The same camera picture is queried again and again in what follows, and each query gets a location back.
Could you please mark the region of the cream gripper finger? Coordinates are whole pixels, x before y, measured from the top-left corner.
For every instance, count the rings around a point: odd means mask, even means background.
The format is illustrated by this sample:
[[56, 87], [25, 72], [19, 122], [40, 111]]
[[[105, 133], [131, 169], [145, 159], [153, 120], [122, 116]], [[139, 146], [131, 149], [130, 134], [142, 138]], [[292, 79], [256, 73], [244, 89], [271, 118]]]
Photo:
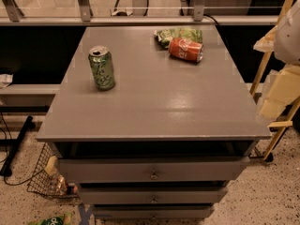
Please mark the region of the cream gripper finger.
[[275, 120], [299, 96], [299, 66], [288, 64], [280, 71], [271, 70], [262, 86], [262, 96], [258, 101], [258, 115]]
[[272, 52], [274, 50], [274, 42], [277, 30], [278, 27], [274, 26], [262, 38], [256, 41], [256, 43], [253, 46], [253, 49], [262, 53]]

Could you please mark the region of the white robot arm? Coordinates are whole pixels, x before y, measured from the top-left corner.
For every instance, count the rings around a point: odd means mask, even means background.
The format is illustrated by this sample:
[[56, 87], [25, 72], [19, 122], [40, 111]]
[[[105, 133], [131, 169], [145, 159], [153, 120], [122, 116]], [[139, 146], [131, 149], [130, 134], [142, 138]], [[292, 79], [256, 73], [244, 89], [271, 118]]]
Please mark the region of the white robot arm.
[[300, 0], [297, 0], [279, 24], [253, 46], [259, 52], [273, 52], [285, 67], [271, 71], [259, 99], [258, 114], [270, 120], [300, 96]]

